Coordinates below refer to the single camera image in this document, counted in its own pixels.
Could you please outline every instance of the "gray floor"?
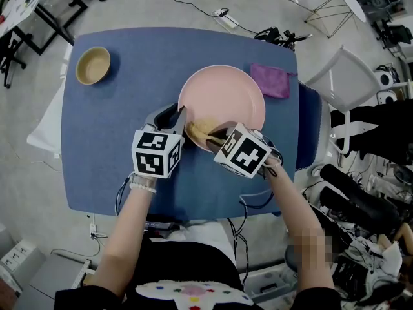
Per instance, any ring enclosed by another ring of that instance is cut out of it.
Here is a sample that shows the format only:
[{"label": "gray floor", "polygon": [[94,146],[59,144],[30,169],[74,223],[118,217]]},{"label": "gray floor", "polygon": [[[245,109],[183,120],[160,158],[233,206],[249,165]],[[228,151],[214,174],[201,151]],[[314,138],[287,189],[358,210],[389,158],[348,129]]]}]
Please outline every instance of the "gray floor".
[{"label": "gray floor", "polygon": [[[89,9],[71,27],[75,35],[89,32],[137,27],[177,26],[225,31],[212,18],[203,15],[191,6],[172,0],[85,0]],[[396,60],[381,49],[368,24],[351,19],[332,39],[304,24],[307,10],[286,0],[185,0],[195,3],[207,12],[218,8],[229,8],[230,15],[241,25],[262,30],[278,26],[296,34],[312,32],[314,37],[297,44],[296,55],[299,78],[302,81],[313,76],[341,46],[355,52],[370,67]],[[315,8],[325,0],[298,0],[302,5]],[[69,0],[43,0],[43,4],[55,15],[66,18],[71,12]],[[326,21],[333,28],[340,19]],[[42,20],[32,17],[24,27],[35,35],[35,40],[44,40],[47,27]],[[242,29],[236,34],[251,35]],[[28,239],[48,254],[53,248],[94,254],[97,245],[88,237],[91,218],[85,212],[72,211],[65,198],[65,186],[61,172],[61,161],[52,154],[27,145],[26,137],[39,123],[48,104],[61,82],[61,65],[67,43],[57,38],[48,50],[37,56],[26,47],[19,55],[28,64],[26,70],[14,69],[12,88],[0,87],[0,220],[10,229],[16,240]],[[326,161],[334,164],[337,156],[333,150]],[[353,156],[345,163],[349,168]],[[370,163],[356,158],[352,169],[363,171]],[[303,188],[316,181],[308,177],[308,171],[300,171],[295,183]],[[316,199],[321,188],[314,187],[308,193]],[[115,218],[96,215],[98,231],[110,233]],[[226,230],[228,224],[223,221]],[[287,235],[282,218],[272,215],[250,217],[244,235],[250,249],[250,264],[261,265],[282,258]],[[238,248],[239,267],[245,266],[243,248]]]}]

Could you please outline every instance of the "table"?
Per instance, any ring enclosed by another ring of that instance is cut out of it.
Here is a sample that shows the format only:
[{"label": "table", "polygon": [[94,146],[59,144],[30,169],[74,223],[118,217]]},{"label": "table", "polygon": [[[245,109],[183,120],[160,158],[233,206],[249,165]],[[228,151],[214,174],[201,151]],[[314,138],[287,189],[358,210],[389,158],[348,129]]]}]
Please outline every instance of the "table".
[{"label": "table", "polygon": [[[340,30],[340,28],[353,16],[355,15],[360,21],[362,21],[363,23],[366,23],[366,15],[364,14],[363,9],[361,9],[360,4],[358,3],[357,0],[344,0],[345,5],[335,5],[335,6],[331,6],[328,5],[330,2],[332,2],[333,0],[327,0],[324,3],[322,3],[321,5],[319,5],[316,9],[314,9],[312,11],[312,13],[307,17],[307,19],[304,21],[304,23],[308,23],[310,25],[312,25],[314,28],[316,28],[317,30],[321,31],[322,33],[324,33],[328,38],[331,38],[332,36],[334,36],[334,34],[337,33],[338,30]],[[327,9],[327,8],[335,8],[335,7],[344,7],[347,8],[348,10],[346,12],[340,12],[340,13],[335,13],[335,14],[330,14],[330,15],[326,15],[326,16],[319,16],[318,12],[322,9]],[[319,17],[316,18],[311,18],[313,15],[317,15]],[[320,28],[314,26],[314,24],[310,23],[312,21],[315,21],[317,19],[323,19],[326,17],[331,17],[331,16],[337,16],[337,15],[345,15],[345,17],[342,19],[342,21],[338,24],[337,28],[333,31],[333,33],[328,33],[328,31],[326,30],[327,33],[325,33],[324,31],[322,31]]]},{"label": "table", "polygon": [[[82,85],[75,77],[76,63],[94,46],[110,52],[110,72],[100,83]],[[62,111],[63,176],[69,207],[114,215],[117,190],[133,171],[134,132],[146,116],[177,102],[185,81],[197,70],[224,64],[249,73],[251,63],[297,72],[293,51],[221,32],[129,28],[78,37],[68,66]],[[282,152],[285,169],[293,179],[299,127],[297,77],[290,78],[290,89],[289,99],[265,97],[263,134]],[[243,216],[239,195],[268,189],[261,177],[236,176],[212,159],[211,153],[187,141],[172,177],[158,181],[150,214],[178,220]],[[263,203],[268,195],[248,202]],[[276,211],[272,202],[261,210],[249,209],[248,214]]]},{"label": "table", "polygon": [[[45,7],[39,4],[39,0],[31,0],[27,7],[24,6],[24,3],[25,0],[9,0],[2,12],[6,19],[4,23],[0,25],[0,37],[13,30],[31,49],[39,55],[46,50],[58,34],[71,45],[74,44],[73,37],[67,32],[67,28],[87,9],[87,5],[82,2],[82,0],[73,0],[73,5],[77,5],[79,8],[62,26]],[[54,30],[54,33],[47,39],[46,43],[42,47],[38,47],[32,41],[32,36],[30,34],[25,34],[18,27],[18,24],[29,17],[33,11]]]}]

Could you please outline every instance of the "black shirt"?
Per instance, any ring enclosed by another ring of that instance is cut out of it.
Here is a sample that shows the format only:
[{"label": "black shirt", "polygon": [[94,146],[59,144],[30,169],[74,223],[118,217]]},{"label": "black shirt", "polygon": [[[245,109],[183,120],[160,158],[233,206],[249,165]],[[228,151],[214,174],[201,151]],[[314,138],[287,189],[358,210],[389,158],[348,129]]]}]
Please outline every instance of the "black shirt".
[{"label": "black shirt", "polygon": [[[102,287],[88,286],[58,291],[54,308],[260,309],[242,290],[237,269],[219,249],[196,242],[143,240],[125,302]],[[309,304],[317,304],[318,309],[341,309],[338,292],[328,288],[300,292],[293,309],[307,309]]]}]

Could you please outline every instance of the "tan bowl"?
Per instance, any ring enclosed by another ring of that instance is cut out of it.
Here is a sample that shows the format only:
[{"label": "tan bowl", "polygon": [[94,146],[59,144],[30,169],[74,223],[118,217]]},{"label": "tan bowl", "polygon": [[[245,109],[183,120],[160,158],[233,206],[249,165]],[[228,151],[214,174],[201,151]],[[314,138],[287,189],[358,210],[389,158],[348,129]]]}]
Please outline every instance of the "tan bowl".
[{"label": "tan bowl", "polygon": [[92,47],[82,54],[76,65],[76,78],[84,85],[103,79],[110,66],[110,54],[104,47]]}]

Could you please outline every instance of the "purple cloth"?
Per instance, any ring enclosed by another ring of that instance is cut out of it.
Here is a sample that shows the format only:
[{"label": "purple cloth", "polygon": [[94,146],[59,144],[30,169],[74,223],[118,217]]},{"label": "purple cloth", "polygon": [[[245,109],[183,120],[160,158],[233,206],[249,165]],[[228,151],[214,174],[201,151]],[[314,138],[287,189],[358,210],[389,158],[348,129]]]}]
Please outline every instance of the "purple cloth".
[{"label": "purple cloth", "polygon": [[259,89],[264,95],[277,99],[290,97],[290,76],[296,75],[280,68],[267,67],[257,63],[251,64],[251,77]]}]

